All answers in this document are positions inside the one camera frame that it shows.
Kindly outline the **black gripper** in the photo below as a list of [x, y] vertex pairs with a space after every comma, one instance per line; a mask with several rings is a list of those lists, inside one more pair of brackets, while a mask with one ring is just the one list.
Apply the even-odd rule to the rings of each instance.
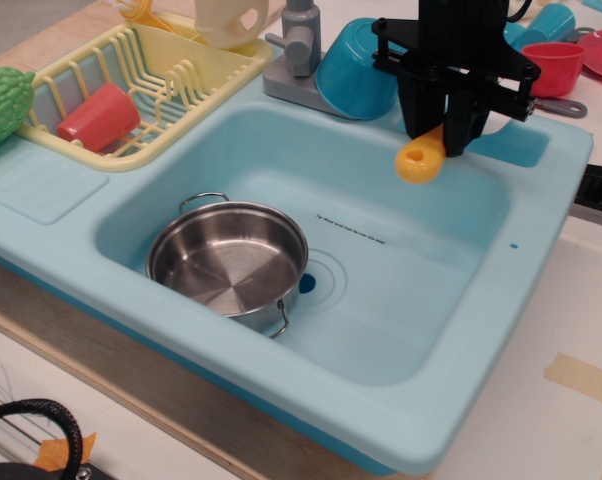
[[443, 123], [450, 158], [482, 135], [490, 112], [524, 121], [541, 70], [503, 36], [507, 1], [420, 1], [416, 19], [380, 18], [374, 67], [392, 74], [407, 135]]

